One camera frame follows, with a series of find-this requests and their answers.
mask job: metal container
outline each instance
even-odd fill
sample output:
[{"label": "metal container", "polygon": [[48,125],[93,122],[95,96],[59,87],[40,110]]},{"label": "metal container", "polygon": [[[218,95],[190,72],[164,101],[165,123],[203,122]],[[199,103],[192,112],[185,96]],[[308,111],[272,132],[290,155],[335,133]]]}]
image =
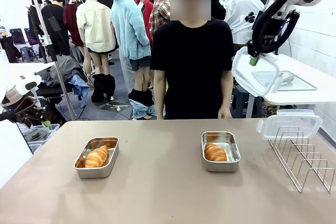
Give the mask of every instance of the metal container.
[{"label": "metal container", "polygon": [[[205,144],[220,146],[226,152],[226,162],[209,161],[205,157]],[[203,164],[209,172],[235,172],[240,161],[240,153],[232,133],[225,131],[204,132],[202,134]]]},{"label": "metal container", "polygon": [[[106,145],[109,150],[109,161],[107,165],[98,168],[85,168],[85,159],[87,155],[94,149],[103,145]],[[73,166],[80,178],[106,178],[112,171],[118,153],[119,140],[117,137],[95,137],[86,144]]]}]

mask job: person's hand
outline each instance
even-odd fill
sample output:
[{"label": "person's hand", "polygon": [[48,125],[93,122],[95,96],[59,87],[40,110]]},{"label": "person's hand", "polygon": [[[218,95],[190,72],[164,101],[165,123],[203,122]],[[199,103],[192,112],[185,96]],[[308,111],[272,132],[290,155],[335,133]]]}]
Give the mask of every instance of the person's hand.
[{"label": "person's hand", "polygon": [[231,115],[231,111],[230,111],[230,107],[226,107],[226,106],[221,106],[221,108],[219,109],[218,112],[218,119],[231,119],[232,115]]}]

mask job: wire rack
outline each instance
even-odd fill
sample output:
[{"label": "wire rack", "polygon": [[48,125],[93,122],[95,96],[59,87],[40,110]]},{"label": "wire rack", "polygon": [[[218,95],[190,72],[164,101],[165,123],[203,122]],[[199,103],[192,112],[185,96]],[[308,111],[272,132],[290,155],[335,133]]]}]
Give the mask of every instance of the wire rack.
[{"label": "wire rack", "polygon": [[309,139],[303,136],[297,126],[282,126],[275,139],[268,141],[298,192],[303,191],[308,175],[315,173],[331,193],[335,169],[328,167],[328,160],[323,159],[322,154],[316,152],[315,145],[310,144]]}]

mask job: gray pants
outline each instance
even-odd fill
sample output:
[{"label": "gray pants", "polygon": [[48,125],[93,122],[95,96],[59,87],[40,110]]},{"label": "gray pants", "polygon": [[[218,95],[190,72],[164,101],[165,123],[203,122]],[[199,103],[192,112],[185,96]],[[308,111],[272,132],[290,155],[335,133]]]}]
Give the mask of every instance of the gray pants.
[{"label": "gray pants", "polygon": [[120,48],[119,48],[119,58],[120,58],[122,75],[124,76],[126,88],[129,94],[131,93],[132,89],[134,89],[134,72],[132,71],[130,60],[122,54]]}]

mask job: brown tabletop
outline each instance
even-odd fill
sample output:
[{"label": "brown tabletop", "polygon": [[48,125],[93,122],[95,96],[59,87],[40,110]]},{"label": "brown tabletop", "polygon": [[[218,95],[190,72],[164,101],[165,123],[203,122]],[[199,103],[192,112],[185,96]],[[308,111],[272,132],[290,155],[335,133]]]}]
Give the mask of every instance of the brown tabletop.
[{"label": "brown tabletop", "polygon": [[[336,223],[336,191],[328,194],[314,179],[308,191],[292,190],[257,122],[66,123],[0,190],[0,223]],[[204,131],[234,134],[242,156],[236,173],[204,170]],[[80,179],[74,162],[96,136],[118,137],[118,158],[109,177]],[[336,167],[325,143],[311,142]]]}]

